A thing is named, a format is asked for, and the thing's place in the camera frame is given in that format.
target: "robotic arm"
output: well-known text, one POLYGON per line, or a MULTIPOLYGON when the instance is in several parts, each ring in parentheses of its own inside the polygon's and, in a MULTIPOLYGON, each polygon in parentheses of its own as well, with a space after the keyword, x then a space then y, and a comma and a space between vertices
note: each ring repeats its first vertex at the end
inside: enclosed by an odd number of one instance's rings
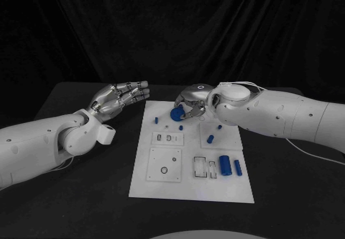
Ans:
POLYGON ((2 129, 0 187, 27 181, 86 154, 97 141, 110 144, 116 130, 103 123, 125 106, 149 98, 148 86, 148 81, 110 84, 87 109, 2 129))
POLYGON ((237 125, 266 136, 315 142, 345 153, 345 105, 279 91, 255 93, 239 84, 188 87, 175 107, 185 102, 193 111, 181 118, 201 116, 208 106, 226 125, 237 125))

